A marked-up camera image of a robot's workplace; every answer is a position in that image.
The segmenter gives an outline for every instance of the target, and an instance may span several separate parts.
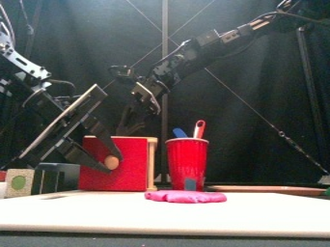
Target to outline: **table surface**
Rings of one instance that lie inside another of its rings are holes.
[[[52,233],[330,238],[330,201],[224,193],[225,203],[173,204],[144,193],[71,191],[0,200],[0,230]]]

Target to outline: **plastic cup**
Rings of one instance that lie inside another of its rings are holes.
[[[203,191],[208,141],[199,138],[175,138],[164,143],[171,188]]]

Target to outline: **pink cloth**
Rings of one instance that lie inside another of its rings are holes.
[[[179,204],[221,203],[227,197],[219,192],[199,192],[187,190],[160,190],[144,193],[144,198],[156,202]]]

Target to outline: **black curtain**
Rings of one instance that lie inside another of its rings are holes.
[[[52,78],[71,81],[81,94],[96,83],[108,97],[95,115],[115,133],[131,102],[129,82],[113,80],[113,65],[133,66],[145,75],[161,59],[163,0],[24,1],[29,21],[38,17],[29,60],[45,66]],[[280,1],[168,0],[168,51],[180,42],[215,29],[235,29],[259,14],[275,10]],[[2,1],[17,33],[17,52],[24,53],[28,35],[18,1]],[[307,45],[316,87],[322,125],[328,129],[328,29],[310,28]],[[65,90],[53,85],[53,96]],[[191,74],[168,94],[168,126],[192,135],[195,122],[205,120],[209,182],[316,183],[320,170],[294,149],[284,137],[322,159],[316,140],[306,74],[296,32],[270,33],[235,56],[219,59]],[[161,117],[148,123],[145,135],[160,137]],[[77,131],[76,138],[85,133]],[[330,169],[326,158],[319,162]],[[156,173],[161,155],[157,150]]]

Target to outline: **cable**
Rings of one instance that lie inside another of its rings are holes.
[[[26,13],[25,13],[25,7],[22,5],[22,0],[18,0],[18,4],[20,4],[20,9],[21,9],[22,16],[25,19],[26,35],[33,35],[34,31],[33,31],[33,28],[28,22],[28,17],[26,17]]]

